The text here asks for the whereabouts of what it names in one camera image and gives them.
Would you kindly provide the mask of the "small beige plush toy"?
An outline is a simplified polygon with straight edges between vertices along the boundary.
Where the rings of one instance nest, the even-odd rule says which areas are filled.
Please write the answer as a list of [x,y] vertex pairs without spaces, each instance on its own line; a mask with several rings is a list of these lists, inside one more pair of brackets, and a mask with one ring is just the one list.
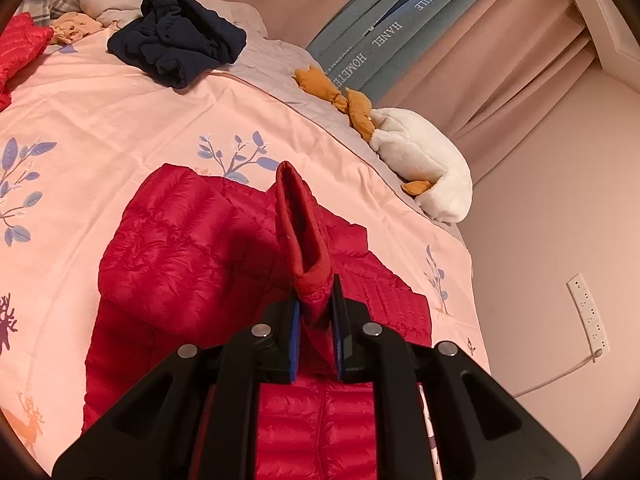
[[50,44],[58,44],[59,46],[74,44],[82,38],[104,29],[100,22],[85,13],[78,12],[64,13],[59,18],[50,21],[50,27],[53,30]]

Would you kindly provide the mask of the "pink deer print duvet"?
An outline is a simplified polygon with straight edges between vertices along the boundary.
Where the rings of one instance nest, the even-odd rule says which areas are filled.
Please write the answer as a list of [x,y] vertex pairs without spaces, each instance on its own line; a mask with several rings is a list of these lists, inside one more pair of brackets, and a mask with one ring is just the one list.
[[297,87],[306,52],[255,36],[238,62],[177,92],[109,54],[108,38],[38,58],[1,115],[1,405],[41,466],[80,433],[101,257],[134,192],[167,163],[264,190],[292,162],[428,299],[435,338],[487,363],[459,231],[427,218],[347,118]]

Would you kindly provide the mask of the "white power strip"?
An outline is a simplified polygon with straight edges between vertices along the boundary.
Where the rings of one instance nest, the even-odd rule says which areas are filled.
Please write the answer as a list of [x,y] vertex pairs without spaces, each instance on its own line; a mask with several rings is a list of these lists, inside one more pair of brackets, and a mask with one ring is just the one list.
[[581,273],[570,278],[566,287],[574,301],[582,328],[585,331],[591,359],[596,362],[610,351],[608,336],[606,336],[604,324],[601,320],[597,305],[592,293]]

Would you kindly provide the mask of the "dark navy crumpled garment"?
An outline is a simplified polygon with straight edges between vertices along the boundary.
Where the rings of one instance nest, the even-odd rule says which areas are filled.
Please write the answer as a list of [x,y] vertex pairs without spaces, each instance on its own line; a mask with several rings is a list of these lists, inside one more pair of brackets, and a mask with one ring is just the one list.
[[142,0],[141,16],[107,41],[107,52],[159,84],[184,89],[202,73],[236,62],[244,29],[196,0]]

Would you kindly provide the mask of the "red down puffer jacket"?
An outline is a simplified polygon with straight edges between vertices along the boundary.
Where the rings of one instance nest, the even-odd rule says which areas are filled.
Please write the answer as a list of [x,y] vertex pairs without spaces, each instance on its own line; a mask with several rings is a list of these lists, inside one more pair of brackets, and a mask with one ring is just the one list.
[[320,206],[288,162],[267,191],[160,167],[126,207],[100,262],[85,425],[183,344],[224,344],[270,304],[297,296],[299,375],[259,390],[257,477],[374,478],[372,389],[336,377],[333,282],[373,321],[431,343],[426,298],[375,257],[363,226]]

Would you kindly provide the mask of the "white goose plush toy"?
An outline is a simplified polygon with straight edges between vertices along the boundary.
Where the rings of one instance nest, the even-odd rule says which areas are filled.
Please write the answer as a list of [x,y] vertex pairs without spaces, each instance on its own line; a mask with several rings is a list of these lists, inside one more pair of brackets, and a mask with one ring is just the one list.
[[299,88],[331,103],[372,151],[401,178],[401,189],[439,222],[458,223],[472,205],[471,170],[456,146],[413,110],[375,108],[361,91],[341,91],[318,67],[298,68]]

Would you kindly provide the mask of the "light grey crumpled blanket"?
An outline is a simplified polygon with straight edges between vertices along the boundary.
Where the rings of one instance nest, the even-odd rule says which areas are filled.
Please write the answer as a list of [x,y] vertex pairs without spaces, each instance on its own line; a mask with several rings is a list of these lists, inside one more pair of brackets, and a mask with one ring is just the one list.
[[[250,35],[268,37],[262,16],[248,3],[224,0],[196,1],[206,9],[217,12],[228,22],[246,30]],[[119,27],[124,27],[141,15],[142,0],[79,0],[79,5],[82,13],[104,26],[116,22]]]

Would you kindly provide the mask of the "pink curtain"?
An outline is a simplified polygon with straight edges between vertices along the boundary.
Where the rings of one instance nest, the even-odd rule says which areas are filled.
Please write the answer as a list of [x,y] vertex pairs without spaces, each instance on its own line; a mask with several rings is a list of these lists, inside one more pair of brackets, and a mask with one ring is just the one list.
[[[228,1],[254,6],[274,38],[307,50],[350,0]],[[480,179],[550,112],[595,55],[574,0],[477,0],[372,103],[429,119]]]

